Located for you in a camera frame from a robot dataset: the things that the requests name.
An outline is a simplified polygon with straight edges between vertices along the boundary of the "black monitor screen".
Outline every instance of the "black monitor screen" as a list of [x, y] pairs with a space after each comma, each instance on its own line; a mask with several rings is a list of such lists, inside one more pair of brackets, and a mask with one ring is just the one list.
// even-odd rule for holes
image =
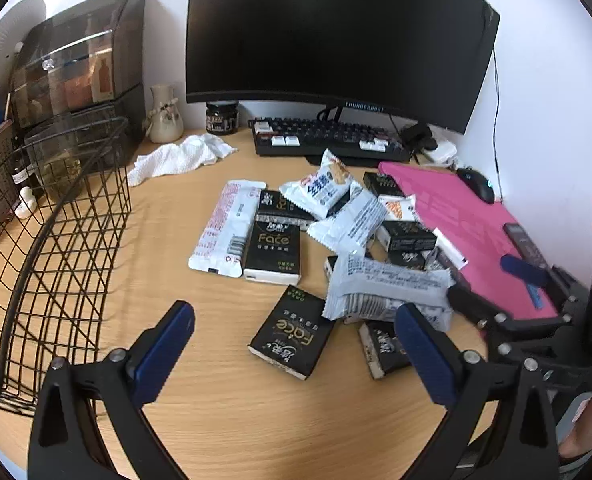
[[189, 0], [187, 101], [348, 105], [464, 133], [498, 22], [484, 0]]

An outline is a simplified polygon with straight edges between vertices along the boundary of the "pink mouse pad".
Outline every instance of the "pink mouse pad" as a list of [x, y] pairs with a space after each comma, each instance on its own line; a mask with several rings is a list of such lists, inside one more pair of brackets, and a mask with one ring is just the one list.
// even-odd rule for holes
[[544, 291], [538, 291], [543, 307], [537, 310], [525, 283], [501, 269], [504, 254], [520, 257], [503, 231], [504, 224], [516, 219], [501, 203], [483, 202], [460, 178], [446, 171], [395, 162], [382, 162], [378, 169], [390, 174], [405, 194], [415, 194], [416, 210], [425, 226], [438, 227], [468, 259], [460, 272], [474, 292], [516, 319], [558, 315]]

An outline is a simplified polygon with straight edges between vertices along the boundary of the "white fan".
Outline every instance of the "white fan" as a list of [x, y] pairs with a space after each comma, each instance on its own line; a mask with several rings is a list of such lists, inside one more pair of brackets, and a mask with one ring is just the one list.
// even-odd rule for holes
[[23, 41], [46, 17], [43, 0], [21, 0], [0, 19], [0, 96], [9, 91], [9, 76]]

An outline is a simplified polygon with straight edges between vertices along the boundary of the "black keyboard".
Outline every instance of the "black keyboard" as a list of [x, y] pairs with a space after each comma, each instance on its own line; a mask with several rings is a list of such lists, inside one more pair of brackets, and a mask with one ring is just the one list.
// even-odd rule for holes
[[255, 118], [248, 124], [258, 155], [320, 156], [329, 148], [343, 160], [409, 162], [410, 158], [397, 134], [365, 124], [291, 118]]

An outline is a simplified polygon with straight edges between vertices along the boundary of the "person's leg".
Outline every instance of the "person's leg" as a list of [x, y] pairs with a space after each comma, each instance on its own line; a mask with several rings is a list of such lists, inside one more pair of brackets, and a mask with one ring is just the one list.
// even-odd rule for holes
[[592, 450], [592, 398], [576, 421], [572, 431], [558, 446], [563, 458], [574, 458]]

